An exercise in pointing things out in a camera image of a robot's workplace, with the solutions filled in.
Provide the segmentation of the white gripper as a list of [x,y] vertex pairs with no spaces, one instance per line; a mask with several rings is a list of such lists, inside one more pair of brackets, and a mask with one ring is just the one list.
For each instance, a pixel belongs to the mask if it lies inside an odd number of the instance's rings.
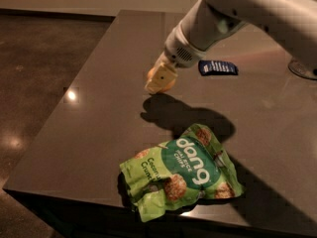
[[189,68],[203,59],[206,51],[190,44],[178,24],[168,35],[163,54],[149,70],[145,90],[150,94],[163,93],[170,90],[176,82],[176,67]]

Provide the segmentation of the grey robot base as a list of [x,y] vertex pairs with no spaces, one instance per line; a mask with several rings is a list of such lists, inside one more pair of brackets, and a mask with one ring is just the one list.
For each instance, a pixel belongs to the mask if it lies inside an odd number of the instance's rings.
[[311,80],[317,80],[317,68],[310,68],[295,58],[292,58],[288,64],[288,68],[295,75]]

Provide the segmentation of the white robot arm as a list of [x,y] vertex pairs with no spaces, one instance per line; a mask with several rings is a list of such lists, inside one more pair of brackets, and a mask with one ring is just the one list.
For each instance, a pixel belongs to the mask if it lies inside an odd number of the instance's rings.
[[151,94],[167,91],[179,68],[194,66],[212,46],[246,24],[263,30],[292,55],[291,71],[317,78],[316,1],[198,0],[168,35],[145,89]]

